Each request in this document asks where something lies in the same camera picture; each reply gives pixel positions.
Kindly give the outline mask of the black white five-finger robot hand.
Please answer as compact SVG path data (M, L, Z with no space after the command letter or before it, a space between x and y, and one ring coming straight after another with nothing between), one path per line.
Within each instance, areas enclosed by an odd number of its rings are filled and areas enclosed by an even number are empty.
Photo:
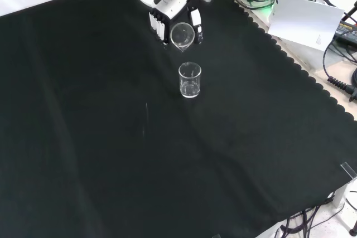
M211 0L199 0L209 3ZM194 29L194 42L202 43L203 27L199 9L192 4L191 0L162 0L148 13L151 31L163 43L170 42L170 33L173 21L183 12L187 11L190 25Z

